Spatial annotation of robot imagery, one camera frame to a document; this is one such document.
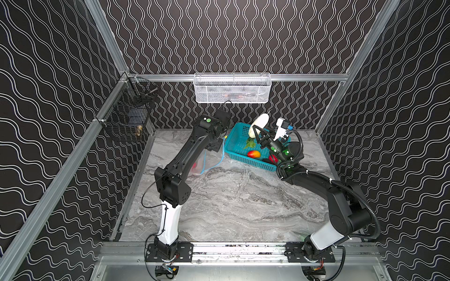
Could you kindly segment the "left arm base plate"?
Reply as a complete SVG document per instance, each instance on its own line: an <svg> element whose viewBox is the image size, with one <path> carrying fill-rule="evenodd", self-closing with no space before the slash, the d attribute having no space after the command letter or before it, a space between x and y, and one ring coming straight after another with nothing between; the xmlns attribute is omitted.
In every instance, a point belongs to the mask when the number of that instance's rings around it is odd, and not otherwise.
<svg viewBox="0 0 450 281"><path fill-rule="evenodd" d="M190 242L175 241L171 245L153 242L145 250L145 262L191 262L193 247Z"/></svg>

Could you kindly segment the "dark red apple toy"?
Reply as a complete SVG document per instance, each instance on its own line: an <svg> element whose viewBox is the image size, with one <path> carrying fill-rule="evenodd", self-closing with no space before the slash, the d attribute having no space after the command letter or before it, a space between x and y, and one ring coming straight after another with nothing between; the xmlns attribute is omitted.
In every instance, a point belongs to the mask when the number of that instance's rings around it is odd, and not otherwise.
<svg viewBox="0 0 450 281"><path fill-rule="evenodd" d="M192 168L191 168L191 172L196 172L197 166L198 166L198 163L195 162L195 163L193 164Z"/></svg>

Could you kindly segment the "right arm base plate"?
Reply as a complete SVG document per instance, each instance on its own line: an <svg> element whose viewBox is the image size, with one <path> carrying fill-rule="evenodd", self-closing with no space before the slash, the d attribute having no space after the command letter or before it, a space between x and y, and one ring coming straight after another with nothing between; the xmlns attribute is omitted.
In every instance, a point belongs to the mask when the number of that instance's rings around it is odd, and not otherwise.
<svg viewBox="0 0 450 281"><path fill-rule="evenodd" d="M330 247L317 250L310 242L287 242L284 256L289 263L334 263L336 261Z"/></svg>

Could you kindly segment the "clear zip top bag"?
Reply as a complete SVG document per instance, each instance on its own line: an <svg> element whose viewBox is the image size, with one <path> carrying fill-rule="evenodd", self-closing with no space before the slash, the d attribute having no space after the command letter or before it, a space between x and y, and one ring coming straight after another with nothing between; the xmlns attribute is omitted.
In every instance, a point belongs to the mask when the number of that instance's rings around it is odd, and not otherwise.
<svg viewBox="0 0 450 281"><path fill-rule="evenodd" d="M199 157L197 158L197 160L195 162L198 163L198 166L196 168L196 172L191 172L195 175L200 175L200 174L204 174L207 171L213 169L216 166L219 166L223 159L225 158L225 151L224 151L224 138L219 139L219 150L216 151L209 151L207 149L205 149L204 151L202 151L199 155Z"/></svg>

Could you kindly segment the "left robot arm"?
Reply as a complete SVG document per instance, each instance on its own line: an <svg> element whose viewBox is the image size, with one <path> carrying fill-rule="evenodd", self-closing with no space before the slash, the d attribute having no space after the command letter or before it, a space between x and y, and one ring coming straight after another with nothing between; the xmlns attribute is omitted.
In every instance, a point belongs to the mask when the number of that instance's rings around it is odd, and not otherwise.
<svg viewBox="0 0 450 281"><path fill-rule="evenodd" d="M186 179L205 149L215 152L220 150L223 144L222 135L228 131L230 122L231 114L223 110L217 110L212 116L201 115L194 122L189 138L176 157L164 168L155 170L162 217L154 246L157 256L164 261L172 261L176 256L180 213L192 191Z"/></svg>

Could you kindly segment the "red orange tomato toy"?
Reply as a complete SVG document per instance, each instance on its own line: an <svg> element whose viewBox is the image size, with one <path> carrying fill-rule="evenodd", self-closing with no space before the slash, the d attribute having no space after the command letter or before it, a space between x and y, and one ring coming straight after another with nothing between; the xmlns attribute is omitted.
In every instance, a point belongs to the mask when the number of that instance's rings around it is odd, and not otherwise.
<svg viewBox="0 0 450 281"><path fill-rule="evenodd" d="M252 159L258 159L261 157L261 152L258 150L249 151L247 156Z"/></svg>

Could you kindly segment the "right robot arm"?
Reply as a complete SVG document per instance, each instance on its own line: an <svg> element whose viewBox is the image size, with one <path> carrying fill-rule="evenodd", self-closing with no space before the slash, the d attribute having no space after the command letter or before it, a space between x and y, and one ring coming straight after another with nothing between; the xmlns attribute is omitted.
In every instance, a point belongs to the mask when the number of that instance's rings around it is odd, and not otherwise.
<svg viewBox="0 0 450 281"><path fill-rule="evenodd" d="M375 240L380 236L380 221L357 184L332 179L300 164L302 139L285 142L284 137L276 137L274 130L257 125L251 126L249 132L277 158L276 173L281 181L303 187L327 201L329 221L304 239L301 252L305 259L320 260L330 247L351 238Z"/></svg>

